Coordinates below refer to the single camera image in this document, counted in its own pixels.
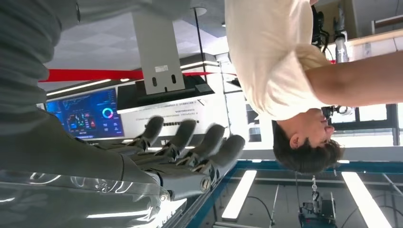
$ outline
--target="man's ear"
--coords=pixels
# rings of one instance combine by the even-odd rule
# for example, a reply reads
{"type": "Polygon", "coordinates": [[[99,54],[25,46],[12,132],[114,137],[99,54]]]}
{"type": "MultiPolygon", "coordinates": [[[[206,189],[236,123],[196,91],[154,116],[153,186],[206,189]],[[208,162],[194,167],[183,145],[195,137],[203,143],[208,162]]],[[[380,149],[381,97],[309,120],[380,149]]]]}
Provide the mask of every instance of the man's ear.
{"type": "Polygon", "coordinates": [[[290,138],[290,147],[291,149],[296,149],[304,144],[304,140],[298,133],[293,134],[290,138]]]}

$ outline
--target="display screen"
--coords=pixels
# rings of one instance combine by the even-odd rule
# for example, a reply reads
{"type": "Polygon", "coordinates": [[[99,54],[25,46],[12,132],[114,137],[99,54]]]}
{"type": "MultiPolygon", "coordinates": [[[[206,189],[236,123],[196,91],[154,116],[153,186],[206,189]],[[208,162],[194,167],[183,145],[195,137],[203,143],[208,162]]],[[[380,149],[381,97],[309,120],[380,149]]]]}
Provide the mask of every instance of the display screen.
{"type": "Polygon", "coordinates": [[[46,110],[61,121],[64,129],[81,139],[124,135],[116,110],[116,91],[108,89],[46,103],[46,110]]]}

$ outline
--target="robot finger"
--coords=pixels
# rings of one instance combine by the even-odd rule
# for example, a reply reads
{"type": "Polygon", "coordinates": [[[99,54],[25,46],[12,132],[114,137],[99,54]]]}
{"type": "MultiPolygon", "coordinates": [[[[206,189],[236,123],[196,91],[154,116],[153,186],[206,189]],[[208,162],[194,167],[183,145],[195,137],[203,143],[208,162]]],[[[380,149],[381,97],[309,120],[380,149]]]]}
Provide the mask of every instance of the robot finger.
{"type": "Polygon", "coordinates": [[[243,153],[245,140],[239,135],[233,135],[222,145],[217,154],[201,161],[194,172],[210,176],[212,183],[225,176],[236,164],[243,153]]]}
{"type": "Polygon", "coordinates": [[[183,156],[185,147],[189,144],[193,137],[196,127],[196,121],[185,120],[181,123],[175,136],[157,153],[138,153],[130,158],[137,165],[146,165],[150,163],[173,163],[179,157],[183,156]]]}
{"type": "Polygon", "coordinates": [[[117,152],[124,155],[134,155],[138,153],[144,153],[148,149],[149,146],[153,145],[160,134],[163,127],[164,119],[160,116],[152,117],[146,127],[144,132],[133,139],[132,142],[128,144],[119,144],[110,146],[109,150],[113,152],[117,152]]]}
{"type": "Polygon", "coordinates": [[[215,155],[221,146],[224,131],[225,128],[223,126],[218,124],[213,125],[206,132],[201,144],[191,149],[176,165],[195,167],[200,161],[215,155]]]}

